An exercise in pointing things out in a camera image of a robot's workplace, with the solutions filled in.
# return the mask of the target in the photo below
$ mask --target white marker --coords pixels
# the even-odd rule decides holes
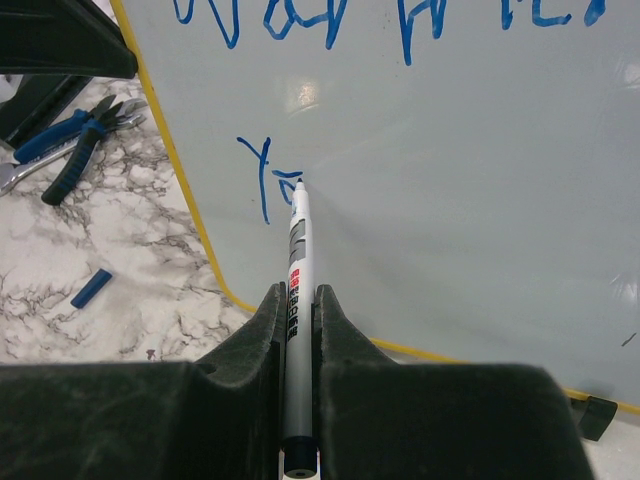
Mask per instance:
[[[311,314],[315,283],[309,195],[302,180],[298,180],[293,192],[288,287],[282,426],[284,473],[292,478],[309,478],[317,470],[311,397]]]

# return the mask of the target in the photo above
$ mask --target white board surface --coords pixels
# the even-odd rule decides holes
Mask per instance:
[[[640,2],[122,3],[235,295],[302,172],[363,333],[640,405]]]

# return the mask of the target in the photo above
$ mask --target yellow border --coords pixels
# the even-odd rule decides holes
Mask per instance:
[[[171,134],[169,133],[167,121],[165,120],[164,115],[162,114],[162,110],[160,109],[160,103],[156,98],[155,90],[153,89],[153,85],[151,84],[151,78],[149,77],[149,73],[147,72],[147,68],[142,59],[142,55],[140,54],[140,49],[138,48],[135,36],[133,35],[131,24],[129,23],[129,19],[127,18],[124,7],[122,6],[122,0],[111,0],[111,6],[113,7],[113,11],[116,15],[116,18],[118,19],[120,30],[122,31],[122,36],[124,37],[127,46],[138,59],[138,76],[140,77],[140,83],[142,83],[142,88],[147,95],[147,100],[149,101],[151,112],[153,113],[153,116],[156,119],[156,123],[158,124],[158,130],[160,131],[162,140],[167,147],[169,159],[171,160],[171,164],[176,171],[178,183],[180,183],[180,188],[182,188],[182,193],[184,194],[184,198],[187,201],[187,206],[189,207],[189,211],[191,212],[193,221],[196,224],[196,229],[198,230],[198,234],[200,235],[200,239],[202,241],[202,245],[204,246],[207,257],[209,258],[209,262],[213,267],[213,273],[215,274],[216,279],[220,284],[220,288],[222,289],[224,294],[229,297],[229,299],[231,299],[231,301],[233,301],[236,305],[250,312],[255,312],[256,307],[243,302],[231,292],[224,280],[224,277],[222,276],[222,270],[220,270],[220,265],[218,265],[218,260],[216,259],[216,255],[213,252],[213,247],[211,246],[211,242],[209,241],[207,231],[204,228],[204,223],[202,222],[202,218],[200,217],[200,212],[198,211],[196,201],[193,198],[191,187],[189,187],[189,182],[187,181],[187,177],[182,168],[182,164],[180,163],[180,159],[178,158],[178,152],[176,151],[173,139],[171,138]],[[371,341],[380,348],[384,348],[396,353],[411,355],[413,357],[422,358],[425,360],[430,360],[432,362],[466,363],[454,358],[445,357],[444,355],[439,355],[437,353],[423,352],[422,350],[418,350],[416,348],[404,347],[402,345],[397,345],[395,343],[387,342],[385,340],[380,340],[377,338],[372,338]],[[577,390],[572,390],[569,388],[565,388],[564,391],[568,396],[577,400],[586,400],[587,397],[589,397],[589,394],[587,393],[579,392]],[[635,405],[630,405],[628,403],[617,403],[620,410],[628,413],[633,413],[635,415],[640,415],[640,407],[636,407]]]

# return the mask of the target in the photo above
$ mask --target black end of marker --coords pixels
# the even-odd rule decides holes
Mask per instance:
[[[291,437],[283,443],[284,474],[289,478],[310,478],[318,471],[318,449],[310,437]]]

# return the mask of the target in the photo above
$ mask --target marble countertop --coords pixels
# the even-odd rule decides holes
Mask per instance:
[[[61,118],[111,93],[144,98],[137,80],[94,79]],[[0,198],[0,363],[195,360],[250,317],[220,291],[143,113],[142,125],[97,147],[60,207],[40,195],[64,160]],[[70,300],[99,268],[113,279],[75,309]]]

